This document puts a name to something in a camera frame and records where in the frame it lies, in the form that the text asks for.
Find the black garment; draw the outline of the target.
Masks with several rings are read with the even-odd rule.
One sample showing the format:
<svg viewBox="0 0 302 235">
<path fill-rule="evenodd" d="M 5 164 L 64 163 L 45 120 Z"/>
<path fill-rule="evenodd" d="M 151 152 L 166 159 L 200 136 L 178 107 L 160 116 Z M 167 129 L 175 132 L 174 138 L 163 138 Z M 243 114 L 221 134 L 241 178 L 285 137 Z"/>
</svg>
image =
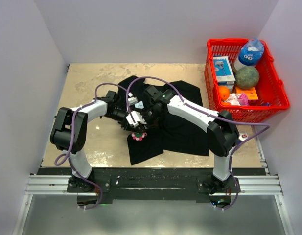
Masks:
<svg viewBox="0 0 302 235">
<path fill-rule="evenodd" d="M 130 92 L 142 101 L 144 107 L 150 106 L 149 99 L 144 90 L 150 84 L 139 80 L 134 83 Z M 203 106 L 200 89 L 184 81 L 175 81 L 171 84 L 177 88 L 181 95 L 200 106 Z M 150 129 L 142 141 L 133 140 L 131 134 L 127 137 L 129 157 L 131 165 L 135 165 L 151 159 L 164 150 L 173 152 L 209 156 L 208 136 L 195 124 L 184 118 L 172 115 L 165 110 L 165 114 L 159 119 L 158 125 Z"/>
</svg>

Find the pink flower brooch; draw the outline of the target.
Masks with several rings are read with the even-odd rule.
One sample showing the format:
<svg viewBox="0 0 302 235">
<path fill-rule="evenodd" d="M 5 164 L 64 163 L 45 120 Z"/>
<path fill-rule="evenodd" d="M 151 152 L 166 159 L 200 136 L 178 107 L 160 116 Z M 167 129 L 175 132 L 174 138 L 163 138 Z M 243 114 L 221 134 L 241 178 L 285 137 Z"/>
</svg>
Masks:
<svg viewBox="0 0 302 235">
<path fill-rule="evenodd" d="M 132 133 L 131 136 L 132 136 L 133 140 L 142 141 L 147 136 L 147 133 L 146 132 Z"/>
</svg>

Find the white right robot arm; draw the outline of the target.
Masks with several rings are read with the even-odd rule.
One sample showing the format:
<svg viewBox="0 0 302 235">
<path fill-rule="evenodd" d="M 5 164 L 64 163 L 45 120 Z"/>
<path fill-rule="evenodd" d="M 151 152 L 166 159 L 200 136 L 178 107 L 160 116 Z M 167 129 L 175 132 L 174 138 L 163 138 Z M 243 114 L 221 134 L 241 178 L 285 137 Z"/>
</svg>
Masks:
<svg viewBox="0 0 302 235">
<path fill-rule="evenodd" d="M 154 86 L 148 86 L 143 93 L 149 102 L 147 109 L 142 112 L 147 128 L 159 127 L 168 115 L 174 115 L 206 133 L 206 145 L 214 154 L 214 168 L 210 179 L 202 184 L 210 190 L 210 194 L 227 191 L 230 181 L 235 179 L 231 162 L 239 138 L 239 131 L 231 114 L 197 105 L 184 98 L 176 88 L 162 92 Z"/>
</svg>

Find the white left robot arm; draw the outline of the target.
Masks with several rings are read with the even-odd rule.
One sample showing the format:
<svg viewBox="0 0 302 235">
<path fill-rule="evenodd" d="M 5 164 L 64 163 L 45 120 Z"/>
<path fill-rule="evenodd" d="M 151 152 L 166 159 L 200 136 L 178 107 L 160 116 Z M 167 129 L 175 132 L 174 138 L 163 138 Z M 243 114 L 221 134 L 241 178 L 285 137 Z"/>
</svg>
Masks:
<svg viewBox="0 0 302 235">
<path fill-rule="evenodd" d="M 96 118 L 107 117 L 122 124 L 126 111 L 120 109 L 121 97 L 118 93 L 108 91 L 105 97 L 93 99 L 90 103 L 75 108 L 62 107 L 55 116 L 50 134 L 50 142 L 62 151 L 54 161 L 61 166 L 69 161 L 72 177 L 69 183 L 84 192 L 98 190 L 95 176 L 85 152 L 88 123 Z"/>
</svg>

